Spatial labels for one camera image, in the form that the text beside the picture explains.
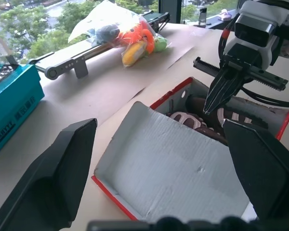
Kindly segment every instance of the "red box edge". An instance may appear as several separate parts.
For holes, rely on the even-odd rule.
[[[150,108],[155,110],[159,106],[161,106],[162,103],[164,103],[169,97],[171,97],[173,94],[181,90],[183,87],[186,85],[190,84],[193,82],[193,77],[189,77],[186,80],[184,80],[182,83],[180,83],[178,86],[176,86],[174,89],[168,91],[165,95],[163,95],[159,100],[157,100],[155,103],[153,103]]]
[[[289,123],[289,112],[286,115],[286,119],[284,120],[284,123],[281,126],[279,132],[276,134],[276,139],[278,139],[279,141],[280,141],[281,137],[283,136],[284,131],[286,130],[286,127],[287,127],[288,123]]]
[[[112,200],[121,210],[125,213],[131,220],[138,220],[123,204],[120,203],[111,192],[101,183],[95,175],[93,175],[92,180],[97,184],[97,186],[106,194],[106,196]]]

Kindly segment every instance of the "shoe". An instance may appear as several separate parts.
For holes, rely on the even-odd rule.
[[[184,112],[175,112],[169,116],[180,124],[186,125],[187,127],[228,146],[227,140],[221,136],[220,133],[214,131],[213,128],[208,128],[207,124],[199,116]]]
[[[203,98],[189,97],[186,100],[187,111],[203,118],[208,127],[214,128],[214,130],[219,132],[223,137],[225,137],[225,133],[222,128],[224,119],[232,119],[239,122],[251,123],[268,129],[267,123],[258,118],[251,119],[252,116],[249,115],[249,117],[247,117],[243,112],[233,112],[225,108],[219,108],[213,111],[210,115],[206,115],[203,113],[205,102],[206,100]]]

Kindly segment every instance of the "road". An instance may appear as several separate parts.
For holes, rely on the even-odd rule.
[[[73,3],[81,3],[84,2],[85,0],[69,0],[69,2],[73,2]],[[47,7],[47,13],[49,15],[49,19],[48,19],[48,24],[53,27],[54,25],[56,25],[57,23],[57,17],[60,16],[60,14],[62,13],[62,9],[63,6],[67,3],[67,1],[62,1],[58,4],[55,4],[53,6],[49,6]]]

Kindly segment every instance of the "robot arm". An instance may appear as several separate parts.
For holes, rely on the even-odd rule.
[[[226,46],[233,27],[236,37]],[[210,114],[227,103],[240,89],[246,94],[251,93],[243,85],[253,80],[279,91],[284,90],[288,81],[265,71],[274,65],[280,54],[289,57],[289,2],[246,1],[222,33],[219,43],[220,68],[199,57],[194,61],[195,68],[215,77],[204,113]]]

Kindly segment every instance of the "plastic bag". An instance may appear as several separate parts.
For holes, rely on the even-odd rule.
[[[68,41],[81,34],[93,37],[100,44],[126,47],[122,53],[124,66],[131,66],[140,58],[167,47],[167,40],[155,33],[143,17],[108,0],[97,5],[75,26]]]

